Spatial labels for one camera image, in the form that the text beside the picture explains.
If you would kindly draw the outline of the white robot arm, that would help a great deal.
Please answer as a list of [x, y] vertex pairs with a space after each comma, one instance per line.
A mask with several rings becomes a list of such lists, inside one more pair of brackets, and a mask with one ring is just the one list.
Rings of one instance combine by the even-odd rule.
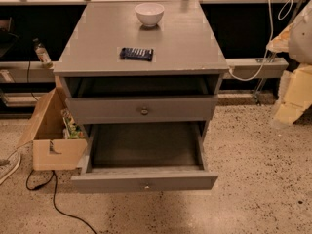
[[312, 8], [305, 6], [266, 49], [287, 53], [297, 63], [294, 71], [284, 71], [278, 100], [272, 111], [272, 125], [292, 125], [312, 106]]

